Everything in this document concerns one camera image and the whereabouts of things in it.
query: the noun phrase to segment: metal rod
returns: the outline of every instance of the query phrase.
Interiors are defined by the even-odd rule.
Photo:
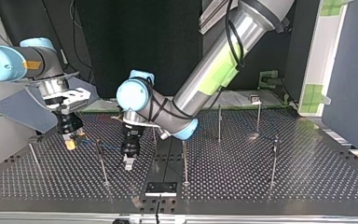
[[[274,147],[273,147],[273,150],[274,150],[274,163],[272,165],[272,175],[271,175],[271,184],[270,184],[270,188],[272,189],[272,187],[274,187],[275,185],[275,170],[276,170],[276,165],[277,165],[277,159],[278,159],[278,147],[279,147],[279,139],[276,138],[274,140]]]
[[[190,183],[188,182],[188,176],[187,176],[187,146],[186,146],[186,142],[182,141],[182,150],[183,150],[183,159],[185,161],[185,186],[190,185]]]
[[[260,130],[260,114],[261,114],[261,101],[258,102],[257,127],[256,127],[257,132],[259,132]]]
[[[32,155],[34,156],[34,161],[39,164],[39,159],[36,156],[36,153],[34,152],[34,146],[32,145],[32,143],[28,144],[28,146],[30,147],[31,151],[32,151]]]
[[[275,184],[274,178],[275,178],[276,165],[277,165],[277,154],[275,152],[274,153],[274,164],[272,165],[271,186],[273,186]]]
[[[156,143],[157,143],[157,140],[156,140],[156,131],[155,131],[154,127],[153,127],[152,129],[153,129],[153,142],[156,144]]]
[[[219,105],[219,143],[221,142],[222,107]]]
[[[107,174],[106,174],[106,170],[105,170],[105,167],[104,167],[103,159],[101,159],[101,166],[103,167],[103,177],[105,179],[105,184],[108,185],[109,181],[107,180]]]

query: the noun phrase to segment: light blue joint cap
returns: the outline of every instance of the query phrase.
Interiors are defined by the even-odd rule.
[[[0,45],[0,81],[15,81],[25,77],[25,58],[15,49]]]
[[[51,41],[45,37],[22,40],[20,42],[20,47],[42,47],[42,48],[48,48],[56,51]]]
[[[140,111],[147,105],[149,92],[137,79],[128,79],[117,90],[117,102],[125,111]]]
[[[141,77],[147,80],[148,77],[152,80],[152,83],[154,85],[154,75],[148,72],[138,71],[138,70],[132,70],[130,72],[130,78],[132,77]]]
[[[174,134],[173,136],[179,138],[180,140],[187,140],[191,135],[193,135],[194,131],[196,131],[197,126],[199,125],[198,119],[191,120],[191,123],[187,125],[182,131]]]

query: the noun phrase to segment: black backdrop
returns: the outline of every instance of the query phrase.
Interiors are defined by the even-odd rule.
[[[71,2],[0,0],[0,15],[14,44],[24,38],[48,37],[56,49],[64,50],[75,70],[90,80],[90,70],[74,53]],[[83,62],[93,66],[94,83],[103,98],[116,96],[117,87],[131,69],[155,73],[156,89],[174,95],[224,29],[220,21],[205,36],[199,34],[200,0],[76,0],[76,4],[83,23],[83,29],[76,27],[77,52]],[[287,16],[292,23],[294,9]],[[279,69],[284,76],[290,36],[274,31],[265,34],[228,89],[256,89],[261,71]]]
[[[103,98],[132,69],[156,76],[157,91],[174,95],[202,54],[200,0],[77,0],[95,84]]]

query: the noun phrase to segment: black connector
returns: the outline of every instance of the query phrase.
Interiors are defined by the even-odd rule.
[[[64,115],[60,111],[52,112],[57,118],[57,130],[59,134],[72,133],[83,127],[83,121],[75,113]]]
[[[121,154],[129,158],[139,156],[141,144],[139,139],[144,135],[144,126],[123,123],[124,140],[121,143]]]

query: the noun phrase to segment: table surface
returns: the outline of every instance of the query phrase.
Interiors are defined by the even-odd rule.
[[[82,114],[89,141],[69,151],[54,134],[34,145],[38,165],[24,149],[0,164],[0,212],[175,214],[218,216],[358,217],[358,158],[296,111],[264,109],[255,136],[256,110],[223,110],[200,118],[186,142],[185,186],[182,142],[153,142],[145,130],[141,155],[125,171],[121,123],[112,114]],[[273,139],[281,141],[271,182]],[[102,139],[103,172],[93,141]],[[149,182],[176,182],[176,197],[145,197]]]

